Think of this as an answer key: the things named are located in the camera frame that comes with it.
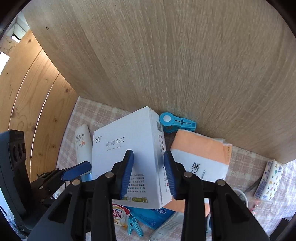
wood knot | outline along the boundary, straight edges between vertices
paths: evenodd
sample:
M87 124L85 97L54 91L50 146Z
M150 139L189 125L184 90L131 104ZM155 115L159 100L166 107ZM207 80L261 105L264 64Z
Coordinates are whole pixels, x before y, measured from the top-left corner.
M13 118L14 116L15 116L15 110L13 109L11 113L11 118Z
M31 130L32 130L33 132L35 132L35 130L36 130L36 124L32 125Z

blue clothespin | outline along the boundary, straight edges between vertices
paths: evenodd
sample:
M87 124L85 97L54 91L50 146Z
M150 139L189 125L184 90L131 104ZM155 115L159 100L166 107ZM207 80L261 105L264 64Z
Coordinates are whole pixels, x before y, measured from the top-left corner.
M131 232L133 231L133 229L137 232L137 234L140 237L143 237L143 231L141 229L141 227L139 226L137 220L135 217L133 217L132 215L130 215L130 217L128 218L128 235L131 235Z
M159 121L163 125L163 130L166 133L172 133L178 129L184 129L188 131L195 131L196 129L195 121L174 116L169 112L162 113L159 117Z

pink checkered fabric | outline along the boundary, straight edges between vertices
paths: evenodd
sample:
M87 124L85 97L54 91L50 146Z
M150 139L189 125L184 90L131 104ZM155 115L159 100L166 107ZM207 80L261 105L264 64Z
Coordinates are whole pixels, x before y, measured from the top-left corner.
M57 167L63 169L77 164L74 132L78 126L87 124L93 138L95 130L129 113L125 110L79 97L64 133ZM173 138L174 134L165 135L167 149L170 148ZM256 153L233 146L226 182L231 187L239 188L242 191L246 190L262 176L265 165L269 160ZM248 195L250 197L249 208L254 203L252 202L254 192L255 189ZM296 161L285 165L281 184L277 189L274 200L272 202L259 202L256 210L256 218L268 235L273 232L283 217L293 216L296 211ZM140 238L135 232L128 236L126 229L115 226L117 240L149 240L153 230L140 222L139 224L144 232L143 238ZM180 240L181 231L182 225L179 225L163 240ZM90 240L90 233L87 234L87 240Z

blue gripper pad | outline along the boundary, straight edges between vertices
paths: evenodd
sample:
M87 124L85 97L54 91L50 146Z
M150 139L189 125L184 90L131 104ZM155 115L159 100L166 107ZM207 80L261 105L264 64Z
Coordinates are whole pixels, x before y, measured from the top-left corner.
M167 175L167 178L168 178L168 185L170 187L170 193L172 194L172 196L174 198L176 198L177 192L176 192L175 178L174 178L174 175L173 175L172 167L170 165L170 158L169 158L167 152L164 153L163 162L164 162L164 165L165 165L165 172L166 172L166 175Z
M133 169L133 151L127 150L126 154L123 158L123 161L127 161L126 167L123 172L122 181L121 181L121 190L120 190L120 198L122 199L124 195L128 192L128 184L131 177L131 171Z
M74 178L91 170L91 164L88 161L81 162L80 164L73 166L66 170L62 176L63 181L71 181Z

window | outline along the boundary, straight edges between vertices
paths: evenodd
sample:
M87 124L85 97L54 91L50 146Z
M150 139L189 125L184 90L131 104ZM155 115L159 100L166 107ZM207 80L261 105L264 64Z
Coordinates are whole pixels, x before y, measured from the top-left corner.
M20 39L18 37L16 37L15 35L12 35L11 38L15 41L15 42L20 42Z
M9 60L9 56L6 55L5 53L1 52L0 53L0 75L1 75L2 70L4 69L4 66L8 60Z

